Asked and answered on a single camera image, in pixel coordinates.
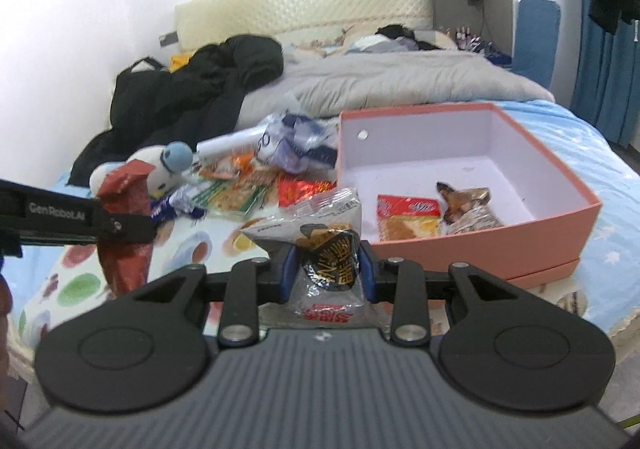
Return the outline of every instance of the gray blanket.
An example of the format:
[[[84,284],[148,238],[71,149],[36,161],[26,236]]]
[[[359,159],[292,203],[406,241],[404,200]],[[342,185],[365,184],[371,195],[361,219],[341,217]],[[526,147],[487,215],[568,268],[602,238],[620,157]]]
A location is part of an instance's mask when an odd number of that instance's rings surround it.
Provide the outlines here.
[[[286,64],[284,75],[244,98],[238,129],[275,111],[334,116],[346,109],[467,100],[523,102],[554,96],[470,52],[350,54]]]

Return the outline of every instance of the green dot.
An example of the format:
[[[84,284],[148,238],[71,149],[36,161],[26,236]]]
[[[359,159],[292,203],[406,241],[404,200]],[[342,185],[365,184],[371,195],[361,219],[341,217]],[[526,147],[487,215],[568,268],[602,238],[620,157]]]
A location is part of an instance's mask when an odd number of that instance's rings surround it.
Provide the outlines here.
[[[20,320],[18,320],[18,335],[20,337],[22,337],[22,332],[24,331],[25,324],[27,324],[27,314],[24,313],[24,310],[22,310],[22,313],[20,314]]]
[[[83,273],[73,278],[58,294],[58,304],[69,307],[81,303],[100,289],[100,279],[92,273]]]

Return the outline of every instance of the blue bed sheet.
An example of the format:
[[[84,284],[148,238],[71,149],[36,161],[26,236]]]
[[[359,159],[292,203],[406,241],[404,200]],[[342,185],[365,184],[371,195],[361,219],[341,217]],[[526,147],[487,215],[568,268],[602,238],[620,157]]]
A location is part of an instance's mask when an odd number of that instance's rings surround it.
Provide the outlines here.
[[[640,307],[640,177],[591,125],[552,102],[496,102],[546,144],[593,190],[604,205],[574,277],[589,307],[585,318],[609,332]],[[87,189],[52,189],[89,197]],[[27,247],[23,259],[5,259],[14,317],[40,289],[62,248]]]

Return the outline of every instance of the bed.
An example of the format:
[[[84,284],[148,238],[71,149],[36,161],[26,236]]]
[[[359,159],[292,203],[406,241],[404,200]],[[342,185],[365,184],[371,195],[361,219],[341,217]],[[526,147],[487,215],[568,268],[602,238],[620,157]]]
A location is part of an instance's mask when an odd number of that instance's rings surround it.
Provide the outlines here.
[[[574,276],[531,291],[593,321],[609,334],[623,358],[633,349],[640,325],[638,175],[597,130],[556,105],[549,92],[479,56],[453,50],[345,53],[357,39],[393,23],[430,31],[431,0],[194,0],[176,8],[185,52],[251,32],[275,36],[285,53],[292,53],[281,79],[245,97],[239,128],[271,111],[292,109],[291,100],[298,105],[294,109],[315,116],[392,104],[495,101],[574,169],[604,203]],[[432,33],[434,39],[441,38]],[[88,196],[86,190],[65,186],[64,177],[54,189]],[[252,218],[272,212],[268,204]],[[240,259],[263,254],[239,234],[241,226],[213,216],[197,223],[187,217],[167,223],[156,238],[149,279],[191,262],[204,263],[211,272],[228,270]],[[30,382],[40,338],[113,298],[93,246],[31,247],[25,259],[7,262],[4,275],[14,296],[10,369]],[[213,306],[207,334],[215,333],[219,314],[220,308]],[[443,314],[434,313],[433,321],[435,333],[447,328]]]

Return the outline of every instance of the plush toy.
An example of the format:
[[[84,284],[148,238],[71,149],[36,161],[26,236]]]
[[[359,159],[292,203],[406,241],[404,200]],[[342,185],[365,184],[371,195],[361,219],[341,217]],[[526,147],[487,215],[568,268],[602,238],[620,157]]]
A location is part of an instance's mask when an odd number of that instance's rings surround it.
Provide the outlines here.
[[[153,200],[161,198],[175,188],[181,180],[182,171],[187,170],[193,162],[191,148],[184,142],[172,142],[168,145],[152,145],[139,149],[127,159],[142,160],[155,167],[146,179],[149,197]],[[89,178],[89,187],[95,196],[105,177],[114,169],[126,162],[108,162],[98,165]]]

